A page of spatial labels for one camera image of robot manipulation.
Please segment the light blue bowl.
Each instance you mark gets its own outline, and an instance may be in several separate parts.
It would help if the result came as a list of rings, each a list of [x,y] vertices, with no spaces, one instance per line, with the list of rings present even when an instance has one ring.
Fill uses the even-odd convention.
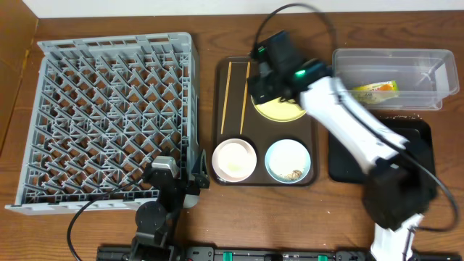
[[[272,144],[265,153],[265,169],[269,176],[282,184],[296,184],[309,176],[311,156],[305,145],[293,139],[281,139]],[[285,174],[301,170],[302,177],[288,181]]]

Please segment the green orange snack wrapper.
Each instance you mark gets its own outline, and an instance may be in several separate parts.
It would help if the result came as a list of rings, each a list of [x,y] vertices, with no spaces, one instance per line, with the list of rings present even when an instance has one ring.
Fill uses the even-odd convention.
[[[352,89],[353,97],[363,104],[379,104],[398,97],[399,91],[395,80],[371,83]]]

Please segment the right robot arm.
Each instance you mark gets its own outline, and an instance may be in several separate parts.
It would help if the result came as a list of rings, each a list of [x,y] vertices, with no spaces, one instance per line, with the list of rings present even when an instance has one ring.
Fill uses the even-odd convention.
[[[255,40],[250,57],[259,68],[248,80],[253,101],[294,101],[347,149],[365,174],[362,203],[376,224],[373,259],[410,260],[415,232],[436,196],[434,174],[415,157],[423,144],[377,120],[329,66],[305,58],[286,32]]]

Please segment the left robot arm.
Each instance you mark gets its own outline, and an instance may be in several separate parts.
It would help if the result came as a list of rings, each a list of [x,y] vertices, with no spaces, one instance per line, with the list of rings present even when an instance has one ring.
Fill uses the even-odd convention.
[[[201,152],[185,175],[166,149],[146,164],[142,181],[158,190],[158,196],[137,209],[136,235],[125,260],[185,259],[183,248],[173,237],[181,210],[194,207],[201,190],[210,187],[206,159],[206,153]]]

